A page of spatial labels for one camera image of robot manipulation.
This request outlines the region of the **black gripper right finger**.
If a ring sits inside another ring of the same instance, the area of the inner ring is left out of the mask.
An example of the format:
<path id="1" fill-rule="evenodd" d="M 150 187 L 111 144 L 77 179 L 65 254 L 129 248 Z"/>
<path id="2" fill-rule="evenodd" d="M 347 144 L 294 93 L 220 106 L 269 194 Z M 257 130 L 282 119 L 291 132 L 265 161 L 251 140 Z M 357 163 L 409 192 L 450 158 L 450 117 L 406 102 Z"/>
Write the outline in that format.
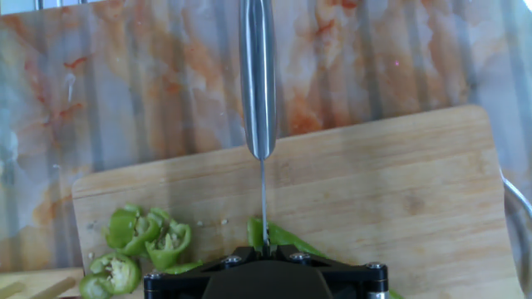
<path id="1" fill-rule="evenodd" d="M 280 263 L 268 274 L 281 298 L 388 298 L 388 266 L 351 265 L 297 247 L 266 247 L 265 258 Z"/>

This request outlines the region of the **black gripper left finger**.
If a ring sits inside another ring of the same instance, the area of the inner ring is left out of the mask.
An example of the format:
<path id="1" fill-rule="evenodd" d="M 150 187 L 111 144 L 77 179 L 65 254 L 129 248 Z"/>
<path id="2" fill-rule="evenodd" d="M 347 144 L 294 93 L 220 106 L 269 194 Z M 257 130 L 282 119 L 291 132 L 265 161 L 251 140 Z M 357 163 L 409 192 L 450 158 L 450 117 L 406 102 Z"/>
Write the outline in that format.
<path id="1" fill-rule="evenodd" d="M 236 248 L 230 255 L 204 263 L 181 274 L 152 272 L 144 276 L 144 298 L 201 298 L 215 274 L 260 260 L 262 253 L 253 247 Z"/>

